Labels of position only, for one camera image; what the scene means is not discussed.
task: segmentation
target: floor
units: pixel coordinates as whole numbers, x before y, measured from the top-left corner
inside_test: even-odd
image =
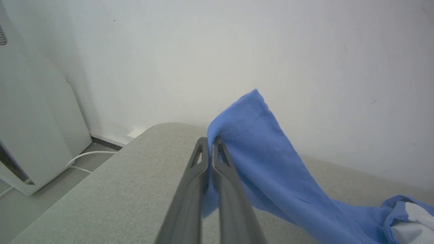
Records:
[[[92,143],[84,152],[115,151],[100,144]],[[94,171],[111,154],[91,154],[76,160],[74,165]],[[89,175],[69,168],[30,197],[15,189],[0,198],[0,243],[9,243],[21,231],[42,215],[51,205]],[[0,181],[0,193],[9,185]]]

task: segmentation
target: white cable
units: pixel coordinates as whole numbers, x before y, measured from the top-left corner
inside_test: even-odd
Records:
[[[81,158],[82,156],[89,155],[89,154],[94,154],[94,153],[109,153],[109,154],[115,154],[115,153],[117,153],[117,152],[110,152],[110,151],[92,151],[92,152],[85,152],[85,153],[82,153],[82,154],[80,154],[80,155],[74,157],[73,159],[71,159],[71,161],[69,161],[69,162],[66,164],[66,167],[69,167],[71,164],[73,164],[73,163],[75,162],[76,159]]]
[[[0,198],[1,198],[3,195],[5,195],[8,191],[10,191],[10,190],[12,190],[12,189],[13,189],[13,187],[11,187],[11,188],[5,190],[2,194],[0,194]]]
[[[87,169],[83,169],[83,168],[80,168],[80,167],[77,167],[77,166],[73,166],[73,165],[71,165],[69,168],[79,169],[79,170],[87,172],[89,174],[92,173],[92,171],[89,171]]]

